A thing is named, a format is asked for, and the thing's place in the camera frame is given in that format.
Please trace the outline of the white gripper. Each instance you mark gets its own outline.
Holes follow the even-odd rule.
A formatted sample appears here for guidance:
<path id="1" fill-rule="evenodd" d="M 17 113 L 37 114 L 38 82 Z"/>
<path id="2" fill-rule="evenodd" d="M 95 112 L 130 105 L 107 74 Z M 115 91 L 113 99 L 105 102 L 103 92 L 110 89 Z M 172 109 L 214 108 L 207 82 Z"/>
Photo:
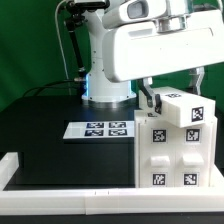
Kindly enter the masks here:
<path id="1" fill-rule="evenodd" d="M 145 77 L 193 68 L 189 88 L 200 95 L 205 75 L 201 66 L 224 62 L 224 22 L 219 14 L 193 14 L 187 29 L 165 34 L 157 33 L 151 22 L 122 26 L 104 36 L 102 55 L 107 79 L 139 79 L 147 105 L 160 114 L 161 97 Z"/>

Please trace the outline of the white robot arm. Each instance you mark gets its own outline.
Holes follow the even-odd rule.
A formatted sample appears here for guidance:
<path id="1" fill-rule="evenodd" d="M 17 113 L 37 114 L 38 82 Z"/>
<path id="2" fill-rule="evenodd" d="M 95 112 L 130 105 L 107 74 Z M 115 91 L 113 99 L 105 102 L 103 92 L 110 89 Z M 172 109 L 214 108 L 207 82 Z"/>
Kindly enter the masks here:
<path id="1" fill-rule="evenodd" d="M 100 58 L 105 77 L 137 80 L 149 107 L 162 110 L 150 77 L 224 61 L 221 6 L 194 0 L 70 0 L 78 22 L 102 28 Z"/>

